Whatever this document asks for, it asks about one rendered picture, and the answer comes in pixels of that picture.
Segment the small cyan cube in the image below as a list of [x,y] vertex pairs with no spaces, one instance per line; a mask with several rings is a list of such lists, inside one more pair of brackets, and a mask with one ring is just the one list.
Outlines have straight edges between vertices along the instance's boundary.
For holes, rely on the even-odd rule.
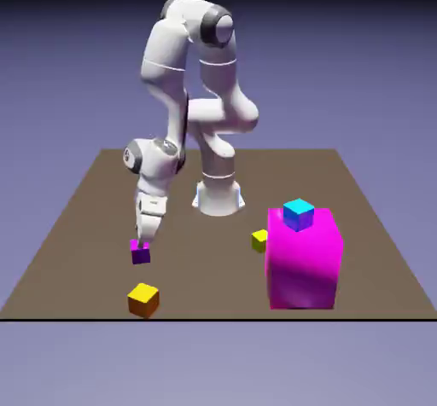
[[299,232],[312,226],[315,208],[301,198],[283,204],[283,221],[294,231]]

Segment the small orange cube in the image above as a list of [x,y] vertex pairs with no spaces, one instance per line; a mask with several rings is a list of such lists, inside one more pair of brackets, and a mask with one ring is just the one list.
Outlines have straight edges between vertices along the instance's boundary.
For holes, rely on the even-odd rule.
[[127,294],[127,299],[131,314],[149,319],[159,307],[160,292],[156,287],[139,283]]

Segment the small yellow cube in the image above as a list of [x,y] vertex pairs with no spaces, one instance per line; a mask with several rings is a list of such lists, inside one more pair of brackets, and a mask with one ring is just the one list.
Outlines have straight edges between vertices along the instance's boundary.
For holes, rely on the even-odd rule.
[[266,249],[266,242],[268,238],[268,232],[266,229],[260,229],[254,231],[251,234],[251,247],[259,253],[264,253]]

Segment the small purple cube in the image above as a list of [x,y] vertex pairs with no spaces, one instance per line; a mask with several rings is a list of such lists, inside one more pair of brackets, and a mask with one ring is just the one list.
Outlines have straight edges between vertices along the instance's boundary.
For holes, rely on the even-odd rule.
[[150,251],[148,242],[139,246],[137,239],[130,240],[131,261],[133,264],[148,264],[150,262]]

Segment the large magenta box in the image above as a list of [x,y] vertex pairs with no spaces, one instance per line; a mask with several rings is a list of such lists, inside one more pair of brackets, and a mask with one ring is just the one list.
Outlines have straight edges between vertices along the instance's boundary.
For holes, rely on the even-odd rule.
[[283,210],[267,217],[265,277],[271,309],[332,309],[341,270],[343,240],[328,208],[317,208],[312,226],[295,231]]

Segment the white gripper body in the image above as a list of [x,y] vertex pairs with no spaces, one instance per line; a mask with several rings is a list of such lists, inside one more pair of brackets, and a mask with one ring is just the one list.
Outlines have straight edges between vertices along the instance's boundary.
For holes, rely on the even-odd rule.
[[137,214],[136,228],[139,245],[150,243],[160,227],[162,216],[148,215],[139,212]]

